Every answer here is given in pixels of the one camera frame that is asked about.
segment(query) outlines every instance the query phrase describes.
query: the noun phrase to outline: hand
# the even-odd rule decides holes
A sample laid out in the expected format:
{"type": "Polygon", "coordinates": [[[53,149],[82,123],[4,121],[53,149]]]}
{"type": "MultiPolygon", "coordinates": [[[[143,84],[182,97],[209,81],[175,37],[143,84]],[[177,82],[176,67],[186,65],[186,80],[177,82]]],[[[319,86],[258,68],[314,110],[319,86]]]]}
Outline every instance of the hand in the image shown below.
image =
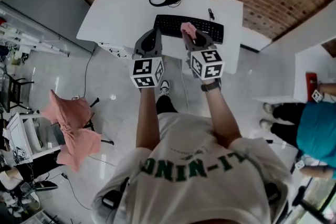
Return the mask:
{"type": "Polygon", "coordinates": [[[202,80],[202,84],[203,84],[203,85],[208,85],[208,84],[211,84],[211,83],[213,83],[213,82],[215,82],[214,79],[206,79],[206,80],[202,80]]]}

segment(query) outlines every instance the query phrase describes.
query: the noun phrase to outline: white tiled floor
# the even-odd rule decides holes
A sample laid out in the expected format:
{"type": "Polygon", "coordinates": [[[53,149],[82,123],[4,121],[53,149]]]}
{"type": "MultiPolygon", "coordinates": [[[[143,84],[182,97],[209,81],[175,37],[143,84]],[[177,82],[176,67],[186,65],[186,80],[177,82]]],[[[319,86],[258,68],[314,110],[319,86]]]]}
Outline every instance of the white tiled floor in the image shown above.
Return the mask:
{"type": "MultiPolygon", "coordinates": [[[[253,100],[251,96],[251,73],[256,57],[256,54],[252,52],[240,50],[237,73],[223,75],[222,92],[238,121],[242,135],[251,138],[266,136],[274,139],[278,144],[272,145],[273,149],[290,168],[296,150],[288,146],[283,148],[282,141],[262,131],[258,126],[259,120],[267,115],[262,111],[261,103],[253,100]]],[[[69,58],[45,53],[31,53],[27,62],[15,71],[18,77],[35,81],[30,91],[29,105],[34,110],[43,109],[49,102],[50,89],[64,99],[71,99],[76,95],[82,96],[88,59],[89,55],[78,49],[74,49],[69,58]]],[[[186,113],[187,105],[179,63],[176,59],[166,58],[165,66],[164,77],[171,82],[172,102],[178,111],[186,113]]],[[[184,81],[190,113],[208,116],[209,111],[205,97],[200,90],[200,82],[186,75],[184,75],[184,81]]],[[[59,173],[66,173],[79,201],[84,206],[90,207],[95,193],[112,176],[118,160],[135,145],[140,93],[129,78],[127,60],[117,59],[100,48],[94,53],[89,63],[86,84],[88,102],[93,102],[96,97],[100,99],[100,102],[93,107],[94,128],[104,137],[113,140],[115,146],[102,144],[101,152],[92,156],[107,163],[87,157],[78,173],[73,173],[68,167],[61,167],[53,170],[50,178],[59,173]]],[[[71,224],[70,219],[74,224],[92,223],[90,211],[76,202],[67,180],[56,176],[52,181],[59,188],[41,193],[41,205],[65,223],[71,224]]]]}

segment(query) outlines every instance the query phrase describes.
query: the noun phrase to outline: white sneaker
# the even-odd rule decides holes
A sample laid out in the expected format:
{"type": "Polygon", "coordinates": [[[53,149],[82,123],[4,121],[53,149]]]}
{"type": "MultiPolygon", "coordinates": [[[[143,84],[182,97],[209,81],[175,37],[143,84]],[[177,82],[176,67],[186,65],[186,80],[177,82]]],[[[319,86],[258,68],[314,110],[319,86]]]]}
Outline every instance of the white sneaker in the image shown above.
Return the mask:
{"type": "Polygon", "coordinates": [[[169,89],[170,89],[169,82],[167,80],[163,80],[160,86],[159,97],[163,95],[169,96],[169,89]]]}
{"type": "Polygon", "coordinates": [[[262,107],[263,107],[263,110],[264,110],[266,113],[271,114],[271,115],[273,115],[273,111],[274,111],[274,109],[276,108],[275,105],[273,105],[273,104],[268,104],[268,103],[263,103],[263,104],[262,104],[262,107]]]}
{"type": "Polygon", "coordinates": [[[273,126],[273,122],[269,121],[269,120],[262,119],[262,120],[259,121],[259,125],[264,130],[270,131],[272,126],[273,126]]]}

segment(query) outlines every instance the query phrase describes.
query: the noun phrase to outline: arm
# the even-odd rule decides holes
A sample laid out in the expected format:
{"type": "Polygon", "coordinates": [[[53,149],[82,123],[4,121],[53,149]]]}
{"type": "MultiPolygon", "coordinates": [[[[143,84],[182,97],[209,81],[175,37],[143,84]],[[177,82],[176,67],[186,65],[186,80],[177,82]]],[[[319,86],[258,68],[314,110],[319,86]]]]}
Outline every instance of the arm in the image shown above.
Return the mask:
{"type": "Polygon", "coordinates": [[[321,83],[318,91],[320,93],[327,93],[336,96],[336,83],[321,83]]]}
{"type": "Polygon", "coordinates": [[[332,178],[334,168],[325,165],[305,166],[301,168],[300,172],[306,176],[332,178]]]}
{"type": "MultiPolygon", "coordinates": [[[[202,81],[203,84],[212,82],[214,80],[202,81]]],[[[219,88],[206,92],[205,95],[210,109],[215,137],[219,145],[228,148],[235,139],[241,137],[237,122],[219,88]]]]}
{"type": "Polygon", "coordinates": [[[154,150],[160,142],[154,88],[144,88],[141,90],[136,139],[136,147],[144,147],[149,150],[154,150]]]}

